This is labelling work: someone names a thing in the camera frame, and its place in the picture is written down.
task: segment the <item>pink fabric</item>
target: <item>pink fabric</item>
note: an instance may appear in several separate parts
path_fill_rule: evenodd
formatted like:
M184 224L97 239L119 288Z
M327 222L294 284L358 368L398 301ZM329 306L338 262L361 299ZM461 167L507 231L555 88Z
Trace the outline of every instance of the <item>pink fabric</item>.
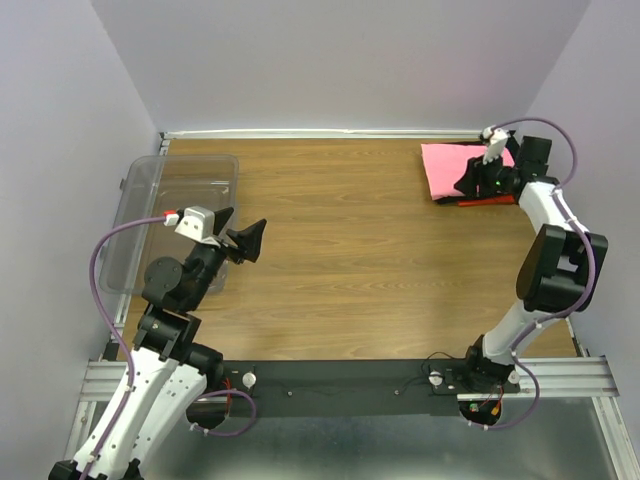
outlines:
M447 143L429 143L422 145L422 161L427 173L431 199L443 197L463 197L453 188L467 168L467 160L484 155L483 145L453 145ZM511 154L505 150L502 159L507 166L513 166Z

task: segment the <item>plastic bin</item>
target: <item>plastic bin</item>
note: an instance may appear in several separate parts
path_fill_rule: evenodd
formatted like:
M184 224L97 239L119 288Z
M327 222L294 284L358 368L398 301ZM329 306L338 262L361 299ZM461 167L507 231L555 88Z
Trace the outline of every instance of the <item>plastic bin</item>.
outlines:
M231 155L139 158L129 169L115 225L194 205L209 210L235 207L237 181L238 160ZM236 217L237 212L227 227L233 227ZM144 270L154 258L182 261L192 247L191 240L162 224L122 232L106 246L100 287L108 293L140 294ZM222 290L227 275L225 262L209 293Z

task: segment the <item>purple cable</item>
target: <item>purple cable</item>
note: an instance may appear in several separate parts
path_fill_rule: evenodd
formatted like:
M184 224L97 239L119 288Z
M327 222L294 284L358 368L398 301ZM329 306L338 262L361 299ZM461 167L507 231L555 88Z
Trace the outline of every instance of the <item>purple cable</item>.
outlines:
M93 295L93 300L96 302L96 306L98 307L98 311L100 312L100 315L104 320L104 323L107 325L107 328L109 329L111 334L115 337L116 341L118 342L118 345L120 345L120 349L124 352L126 356L127 369L128 369L127 385L129 387L133 386L133 381L135 379L133 358L131 357L131 352L127 348L127 345L124 343L122 336L113 326L113 320L109 317L109 313L107 312L107 309L104 308L102 300L100 300L100 294L98 293L98 286L96 285L96 263L98 260L98 254L100 253L100 249L106 243L106 241L109 240L109 238L111 238L116 233L120 233L123 230L127 230L133 227L138 227L140 225L147 225L150 223L163 223L164 221L165 221L164 217L143 218L142 220L134 220L133 222L124 223L122 225L119 225L118 227L115 227L113 230L105 234L98 241L98 244L93 249L93 253L91 254L91 259L89 260L89 285L91 286L91 295ZM107 437L113 430L113 427L116 425L118 418L120 418L120 414L122 414L124 407L127 405L127 401L129 400L130 394L131 394L131 390L127 390L124 392L124 395L122 395L122 400L120 400L120 404L116 408L116 411L113 413L113 417L107 424L107 427L105 428L104 433L98 439L96 446L91 452L91 455L93 455L94 458L98 458L98 454L102 450L102 447L104 446L104 442L107 441ZM85 480L87 478L92 466L93 466L93 462L87 462L87 465L85 466L84 470L80 474L79 480Z
M223 395L235 395L236 397L242 397L247 402L249 402L249 405L251 405L251 417L249 418L249 421L246 423L246 425L244 425L239 430L234 430L233 432L216 432L214 430L204 429L197 423L194 423L193 424L194 430L198 430L199 432L202 432L205 435L211 435L212 437L237 437L238 435L242 435L244 432L246 432L253 426L253 424L256 422L256 417L258 415L258 408L256 407L256 403L253 401L253 398L251 398L245 392L241 392L239 390L219 390L217 392L205 393L204 395L201 395L200 397L198 397L198 400L203 398L221 397Z
M573 143L573 140L571 140L571 137L569 136L569 134L562 127L560 127L555 122L552 122L551 120L547 120L545 118L523 117L523 118L518 118L516 120L512 120L509 122L500 123L498 125L495 125L493 128L494 129L502 128L506 125L511 125L512 123L520 123L520 122L527 122L527 121L545 123L555 128L567 140L567 143L569 144L569 148L571 149L572 162L571 162L571 170L569 172L569 175L567 175L567 178L565 178L562 182L560 182L560 184L558 184L553 189L551 196L553 197L553 202L555 203L556 207L558 207L558 210L560 211L560 214L562 215L564 220L569 224L569 226L576 233L576 235L578 235L578 237L580 238L580 241L582 241L582 244L584 245L585 252L587 254L588 276L587 276L587 284L585 285L584 291L582 292L582 295L580 295L580 298L578 298L578 300L576 300L576 302L573 305L571 305L569 308L566 308L561 312L556 312L556 313L551 313L549 315L546 315L541 319L539 319L537 322L529 325L525 330L522 331L520 335L516 337L516 339L509 346L509 348L513 352L515 352L518 345L520 345L520 343L525 338L527 338L531 334L531 332L533 332L536 329L536 324L542 324L558 318L564 318L571 315L576 310L578 310L584 304L584 302L587 301L589 296L593 293L593 287L595 285L595 280L596 280L596 259L595 259L595 254L593 253L593 248L589 243L589 239L587 235L584 233L584 231L582 230L582 228L580 228L580 226L577 224L575 217L569 214L567 208L560 201L560 197L559 197L559 193L561 192L562 187L567 185L576 173L576 169L578 167L578 152L576 150L576 146ZM524 412L520 417L510 422L507 422L501 425L492 425L492 426L471 422L472 425L476 425L477 427L480 427L486 430L504 430L504 429L519 425L520 423L525 421L527 418L529 418L531 414L535 411L535 409L538 408L538 405L540 403L540 382L538 381L534 373L528 367L526 367L520 361L520 359L518 359L516 355L513 355L513 362L522 370L524 370L524 372L527 375L529 375L529 377L531 377L531 380L533 380L533 385L535 387L535 396L533 398L533 402L531 403L531 405L529 406L526 412Z

